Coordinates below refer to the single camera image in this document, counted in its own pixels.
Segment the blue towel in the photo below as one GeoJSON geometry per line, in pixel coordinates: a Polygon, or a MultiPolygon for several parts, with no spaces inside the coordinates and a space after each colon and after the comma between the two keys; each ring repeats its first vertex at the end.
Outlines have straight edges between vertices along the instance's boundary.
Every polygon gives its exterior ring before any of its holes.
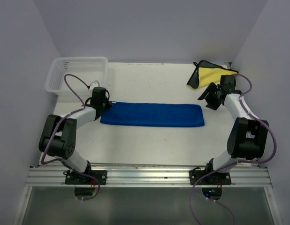
{"type": "Polygon", "coordinates": [[[205,125],[202,108],[195,104],[113,102],[100,122],[108,125],[196,128],[205,125]]]}

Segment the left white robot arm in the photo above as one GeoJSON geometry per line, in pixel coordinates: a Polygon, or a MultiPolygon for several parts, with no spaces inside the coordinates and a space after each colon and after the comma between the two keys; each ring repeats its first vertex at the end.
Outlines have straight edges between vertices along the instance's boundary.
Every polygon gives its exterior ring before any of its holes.
{"type": "Polygon", "coordinates": [[[76,131],[99,119],[111,107],[108,90],[95,87],[82,108],[66,115],[49,115],[38,144],[43,153],[41,164],[61,162],[67,168],[63,172],[67,185],[105,185],[107,171],[93,170],[91,163],[77,152],[76,131]]]}

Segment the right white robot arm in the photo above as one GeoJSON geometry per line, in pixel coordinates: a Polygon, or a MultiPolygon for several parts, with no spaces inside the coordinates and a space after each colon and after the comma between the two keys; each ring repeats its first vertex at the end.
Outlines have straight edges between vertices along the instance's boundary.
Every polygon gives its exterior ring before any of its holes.
{"type": "Polygon", "coordinates": [[[234,124],[227,140],[226,150],[218,157],[212,158],[199,171],[192,174],[196,184],[217,185],[219,182],[231,184],[230,170],[239,163],[254,164],[264,154],[269,124],[256,117],[244,102],[244,93],[236,89],[234,75],[222,75],[220,83],[210,83],[199,97],[205,100],[206,107],[217,110],[225,106],[234,124]]]}

